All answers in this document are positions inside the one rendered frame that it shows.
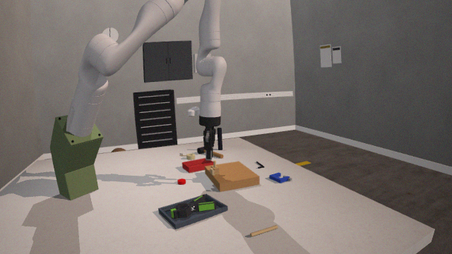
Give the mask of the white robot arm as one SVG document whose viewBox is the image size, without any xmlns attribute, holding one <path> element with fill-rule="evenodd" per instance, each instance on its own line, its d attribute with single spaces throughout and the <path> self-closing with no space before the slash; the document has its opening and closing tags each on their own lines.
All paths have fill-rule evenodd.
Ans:
<svg viewBox="0 0 452 254">
<path fill-rule="evenodd" d="M 120 44 L 106 34 L 94 36 L 87 44 L 78 72 L 78 84 L 71 101 L 66 131 L 78 137 L 91 134 L 105 96 L 108 80 L 160 28 L 171 21 L 188 0 L 149 0 L 138 12 L 133 30 Z M 220 93 L 227 70 L 221 56 L 209 56 L 220 47 L 221 0 L 205 0 L 199 22 L 199 49 L 196 70 L 210 76 L 201 86 L 200 107 L 187 110 L 187 116 L 221 116 Z"/>
</svg>

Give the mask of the light wooden board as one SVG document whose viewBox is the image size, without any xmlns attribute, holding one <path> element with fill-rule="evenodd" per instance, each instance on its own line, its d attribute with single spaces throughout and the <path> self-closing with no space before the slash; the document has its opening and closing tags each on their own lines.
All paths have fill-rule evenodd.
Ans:
<svg viewBox="0 0 452 254">
<path fill-rule="evenodd" d="M 241 162 L 216 164 L 216 166 L 220 174 L 215 175 L 211 165 L 205 166 L 205 173 L 220 192 L 259 185 L 259 176 Z"/>
</svg>

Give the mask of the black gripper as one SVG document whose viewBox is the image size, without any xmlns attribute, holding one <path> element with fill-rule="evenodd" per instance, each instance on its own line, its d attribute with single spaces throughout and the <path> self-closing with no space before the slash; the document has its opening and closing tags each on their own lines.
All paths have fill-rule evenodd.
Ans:
<svg viewBox="0 0 452 254">
<path fill-rule="evenodd" d="M 206 151 L 206 160 L 212 160 L 213 157 L 213 146 L 215 143 L 215 133 L 216 129 L 214 126 L 220 125 L 221 116 L 219 117 L 202 117 L 199 116 L 199 124 L 205 126 L 206 129 L 203 131 L 203 142 L 204 150 Z M 207 146 L 209 145 L 209 146 Z"/>
</svg>

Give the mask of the tan wooden rod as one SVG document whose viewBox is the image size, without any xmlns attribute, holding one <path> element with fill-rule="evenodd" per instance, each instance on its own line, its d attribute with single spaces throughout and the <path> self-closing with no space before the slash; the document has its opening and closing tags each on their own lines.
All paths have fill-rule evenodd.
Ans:
<svg viewBox="0 0 452 254">
<path fill-rule="evenodd" d="M 260 231 L 255 231 L 255 232 L 253 232 L 253 233 L 250 233 L 250 236 L 251 236 L 251 237 L 252 237 L 252 236 L 257 236 L 257 235 L 259 235 L 259 234 L 263 234 L 263 233 L 266 233 L 266 232 L 268 232 L 268 231 L 272 231 L 272 230 L 277 229 L 277 228 L 278 228 L 277 225 L 271 226 L 271 227 L 268 227 L 268 228 L 266 228 L 266 229 L 262 229 L 262 230 L 260 230 Z"/>
</svg>

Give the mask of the black spring clamp with green grips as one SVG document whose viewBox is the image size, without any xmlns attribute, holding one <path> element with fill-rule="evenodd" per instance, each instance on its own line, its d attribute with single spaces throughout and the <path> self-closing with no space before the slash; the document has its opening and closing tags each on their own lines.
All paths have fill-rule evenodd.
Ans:
<svg viewBox="0 0 452 254">
<path fill-rule="evenodd" d="M 183 209 L 181 209 L 183 208 Z M 186 218 L 192 212 L 216 210 L 216 201 L 206 202 L 205 195 L 201 195 L 190 203 L 177 204 L 170 208 L 172 218 Z"/>
</svg>

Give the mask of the wooden-handled black mallet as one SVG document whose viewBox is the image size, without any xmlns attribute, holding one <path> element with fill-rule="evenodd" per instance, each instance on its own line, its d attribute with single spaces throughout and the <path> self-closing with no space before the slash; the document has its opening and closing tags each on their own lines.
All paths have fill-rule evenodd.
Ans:
<svg viewBox="0 0 452 254">
<path fill-rule="evenodd" d="M 199 154 L 205 153 L 206 151 L 204 150 L 204 147 L 200 147 L 197 149 L 197 152 Z M 219 157 L 219 158 L 223 158 L 223 155 L 217 152 L 213 152 L 213 156 Z"/>
</svg>

